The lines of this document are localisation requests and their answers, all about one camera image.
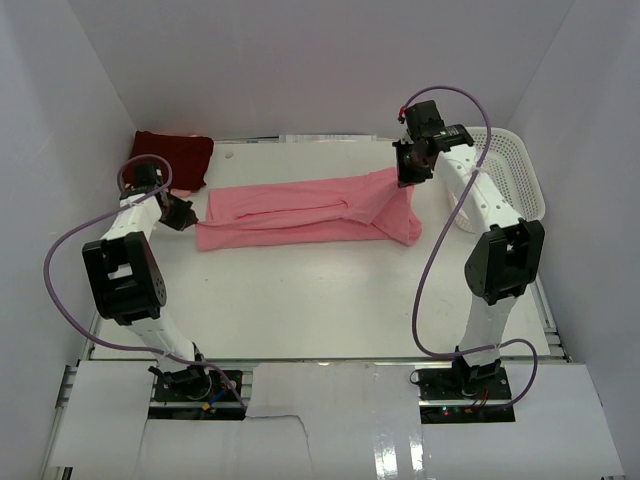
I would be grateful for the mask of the white perforated plastic basket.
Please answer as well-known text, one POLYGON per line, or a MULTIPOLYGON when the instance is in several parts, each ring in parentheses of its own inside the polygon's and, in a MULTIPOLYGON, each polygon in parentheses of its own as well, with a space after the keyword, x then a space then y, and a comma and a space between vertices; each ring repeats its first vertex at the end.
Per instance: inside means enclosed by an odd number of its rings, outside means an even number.
POLYGON ((526 220, 541 221, 544 197, 524 142, 513 132, 493 128, 483 168, 505 200, 526 220))

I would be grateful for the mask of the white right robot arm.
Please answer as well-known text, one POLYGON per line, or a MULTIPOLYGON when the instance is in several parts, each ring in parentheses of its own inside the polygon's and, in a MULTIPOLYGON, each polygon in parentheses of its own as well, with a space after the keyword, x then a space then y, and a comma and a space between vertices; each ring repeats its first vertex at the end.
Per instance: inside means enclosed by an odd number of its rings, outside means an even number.
POLYGON ((406 128, 393 144, 399 185, 440 176, 457 201, 452 213, 464 213, 476 236, 463 270, 470 312, 460 343, 446 356, 455 382, 471 393, 500 370, 504 330, 537 277, 545 230, 511 206, 483 171, 489 148, 478 148, 466 127, 446 124, 434 101, 405 104, 398 121, 406 128))

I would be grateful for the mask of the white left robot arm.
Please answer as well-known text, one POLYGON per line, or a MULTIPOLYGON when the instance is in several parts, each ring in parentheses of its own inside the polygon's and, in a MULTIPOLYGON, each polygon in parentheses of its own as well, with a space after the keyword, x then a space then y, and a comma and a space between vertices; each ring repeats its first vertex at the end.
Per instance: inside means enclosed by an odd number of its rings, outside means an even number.
POLYGON ((153 350, 151 372, 173 392, 201 398, 211 388, 203 356, 164 311, 167 289, 150 247, 157 224, 183 231, 197 224, 192 203, 164 185, 163 158, 133 158, 133 180, 121 183, 120 206, 101 239, 83 246, 82 257, 100 316, 133 332, 153 350))

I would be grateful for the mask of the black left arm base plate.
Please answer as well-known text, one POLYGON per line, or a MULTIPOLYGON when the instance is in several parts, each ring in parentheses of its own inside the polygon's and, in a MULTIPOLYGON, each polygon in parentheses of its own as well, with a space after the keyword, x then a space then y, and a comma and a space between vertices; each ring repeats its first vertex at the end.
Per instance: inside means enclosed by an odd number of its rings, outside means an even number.
POLYGON ((150 420, 241 421, 245 410, 220 374, 210 370, 203 383, 170 386, 157 377, 148 409, 150 420))

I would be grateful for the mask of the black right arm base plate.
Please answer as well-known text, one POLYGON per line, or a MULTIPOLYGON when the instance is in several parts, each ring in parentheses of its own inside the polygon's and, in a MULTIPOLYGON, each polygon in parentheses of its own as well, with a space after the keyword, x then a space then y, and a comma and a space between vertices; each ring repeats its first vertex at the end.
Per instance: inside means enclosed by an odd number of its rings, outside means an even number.
POLYGON ((512 392, 506 370, 478 384, 463 387, 452 368, 414 370, 409 381, 419 389, 420 419, 423 425, 514 423, 512 392))

